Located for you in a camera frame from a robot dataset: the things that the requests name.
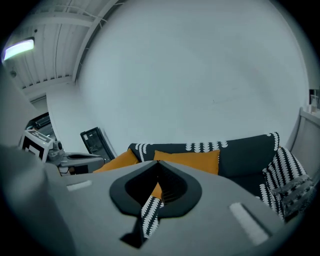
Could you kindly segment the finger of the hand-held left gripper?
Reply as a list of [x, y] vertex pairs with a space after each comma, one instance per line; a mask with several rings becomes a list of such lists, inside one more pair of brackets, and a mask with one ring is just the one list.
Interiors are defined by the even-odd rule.
[[61, 175], [80, 175], [92, 173], [104, 165], [100, 155], [88, 153], [65, 153], [60, 162]]

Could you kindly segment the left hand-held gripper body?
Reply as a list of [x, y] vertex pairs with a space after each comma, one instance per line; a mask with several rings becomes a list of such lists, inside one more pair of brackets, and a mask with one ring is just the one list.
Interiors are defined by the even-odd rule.
[[44, 163], [56, 165], [61, 176], [65, 176], [65, 167], [60, 167], [65, 154], [62, 143], [34, 129], [25, 130], [19, 142], [19, 149], [30, 152]]

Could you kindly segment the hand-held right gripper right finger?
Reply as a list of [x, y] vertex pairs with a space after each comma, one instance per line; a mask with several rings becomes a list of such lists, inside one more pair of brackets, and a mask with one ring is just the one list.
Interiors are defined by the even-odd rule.
[[283, 245], [298, 226], [285, 223], [260, 199], [233, 181], [172, 163], [201, 185], [197, 205], [165, 218], [149, 240], [151, 256], [286, 256]]

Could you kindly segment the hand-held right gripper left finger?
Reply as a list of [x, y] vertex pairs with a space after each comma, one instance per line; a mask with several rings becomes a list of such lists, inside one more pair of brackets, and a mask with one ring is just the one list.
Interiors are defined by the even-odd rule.
[[49, 242], [56, 256], [159, 256], [149, 243], [136, 248], [123, 238], [142, 240], [138, 223], [142, 205], [118, 185], [119, 178], [132, 179], [152, 171], [149, 161], [97, 174], [60, 176], [57, 166], [46, 164], [47, 196], [52, 203], [48, 216], [52, 227]]

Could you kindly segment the black framed glass cabinet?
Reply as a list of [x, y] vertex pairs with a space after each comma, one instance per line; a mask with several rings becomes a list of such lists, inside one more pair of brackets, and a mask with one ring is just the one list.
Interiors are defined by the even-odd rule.
[[115, 159], [99, 127], [83, 131], [80, 133], [80, 136], [90, 154], [103, 157], [105, 163], [109, 163]]

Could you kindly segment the grey knitted throw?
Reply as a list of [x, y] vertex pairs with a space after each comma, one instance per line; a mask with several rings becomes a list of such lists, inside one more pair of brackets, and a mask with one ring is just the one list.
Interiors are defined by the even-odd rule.
[[303, 213], [309, 207], [314, 192], [314, 183], [307, 174], [296, 177], [282, 187], [271, 190], [274, 196], [280, 198], [286, 222]]

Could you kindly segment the black white striped blanket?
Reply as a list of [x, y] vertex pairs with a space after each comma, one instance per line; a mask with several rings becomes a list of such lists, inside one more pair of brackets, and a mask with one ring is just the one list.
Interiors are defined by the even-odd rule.
[[280, 198], [274, 196], [271, 190], [286, 185], [294, 178], [308, 175], [297, 158], [280, 146], [277, 132], [215, 142], [132, 143], [128, 148], [139, 163], [154, 160], [155, 151], [174, 154], [220, 150], [218, 175], [230, 179], [263, 201], [283, 221]]

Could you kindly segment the ceiling lamp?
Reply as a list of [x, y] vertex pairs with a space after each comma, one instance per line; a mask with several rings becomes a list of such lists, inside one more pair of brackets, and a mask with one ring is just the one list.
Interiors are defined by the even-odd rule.
[[34, 37], [29, 37], [25, 40], [17, 42], [4, 50], [3, 60], [6, 61], [16, 55], [21, 53], [30, 51], [35, 46], [35, 39]]

